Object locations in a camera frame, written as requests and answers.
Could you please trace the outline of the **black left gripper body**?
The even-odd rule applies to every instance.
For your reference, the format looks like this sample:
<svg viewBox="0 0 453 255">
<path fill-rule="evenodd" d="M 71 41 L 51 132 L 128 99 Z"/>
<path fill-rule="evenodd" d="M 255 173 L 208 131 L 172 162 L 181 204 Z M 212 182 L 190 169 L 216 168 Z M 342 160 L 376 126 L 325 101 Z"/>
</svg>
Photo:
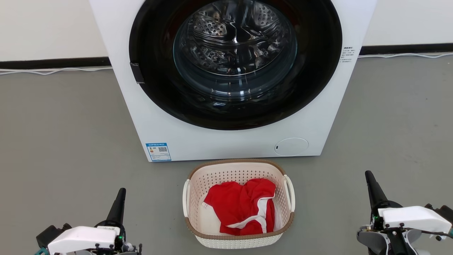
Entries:
<svg viewBox="0 0 453 255">
<path fill-rule="evenodd" d="M 95 225 L 95 228 L 114 230 L 115 239 L 113 245 L 109 248 L 101 249 L 99 246 L 95 249 L 96 255 L 142 255 L 142 244 L 133 245 L 127 242 L 126 229 L 118 221 L 102 221 Z"/>
</svg>

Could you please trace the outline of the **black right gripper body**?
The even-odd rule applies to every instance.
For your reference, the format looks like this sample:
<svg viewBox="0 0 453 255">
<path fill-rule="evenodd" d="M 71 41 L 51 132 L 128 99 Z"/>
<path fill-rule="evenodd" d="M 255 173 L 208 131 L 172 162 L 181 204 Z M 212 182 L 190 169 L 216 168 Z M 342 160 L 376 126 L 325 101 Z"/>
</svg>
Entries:
<svg viewBox="0 0 453 255">
<path fill-rule="evenodd" d="M 403 207 L 401 204 L 391 201 L 391 200 L 382 200 L 380 202 L 370 201 L 371 207 L 371 216 L 370 216 L 370 224 L 372 230 L 382 231 L 384 230 L 385 224 L 383 217 L 379 215 L 379 209 L 385 208 L 401 208 Z"/>
</svg>

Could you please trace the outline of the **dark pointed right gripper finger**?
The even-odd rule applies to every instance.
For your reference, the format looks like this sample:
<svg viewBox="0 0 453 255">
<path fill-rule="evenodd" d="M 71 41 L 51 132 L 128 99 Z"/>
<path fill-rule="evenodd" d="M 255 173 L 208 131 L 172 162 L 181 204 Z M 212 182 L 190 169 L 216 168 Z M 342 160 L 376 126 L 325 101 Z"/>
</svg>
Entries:
<svg viewBox="0 0 453 255">
<path fill-rule="evenodd" d="M 369 196 L 369 204 L 372 210 L 372 213 L 375 210 L 375 206 L 380 203 L 380 185 L 376 181 L 374 174 L 372 171 L 365 171 L 365 178 L 367 182 L 368 188 L 368 196 Z"/>
<path fill-rule="evenodd" d="M 380 198 L 381 198 L 380 203 L 378 205 L 376 205 L 375 207 L 388 207 L 389 206 L 389 201 L 386 198 L 386 195 L 384 194 L 382 188 L 381 188 L 381 191 L 380 191 Z"/>
</svg>

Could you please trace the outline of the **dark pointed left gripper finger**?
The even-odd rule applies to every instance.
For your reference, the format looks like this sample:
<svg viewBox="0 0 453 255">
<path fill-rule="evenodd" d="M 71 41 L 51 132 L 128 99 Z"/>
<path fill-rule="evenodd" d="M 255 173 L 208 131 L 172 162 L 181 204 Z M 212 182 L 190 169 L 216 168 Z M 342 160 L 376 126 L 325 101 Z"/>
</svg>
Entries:
<svg viewBox="0 0 453 255">
<path fill-rule="evenodd" d="M 105 220 L 105 225 L 106 226 L 114 226 L 114 227 L 120 227 L 118 221 L 117 221 L 117 197 L 115 198 L 111 209 L 108 213 L 107 219 Z"/>
<path fill-rule="evenodd" d="M 123 226 L 123 219 L 124 219 L 124 210 L 125 210 L 125 203 L 126 203 L 126 189 L 121 188 L 117 194 L 117 221 L 120 227 Z"/>
</svg>

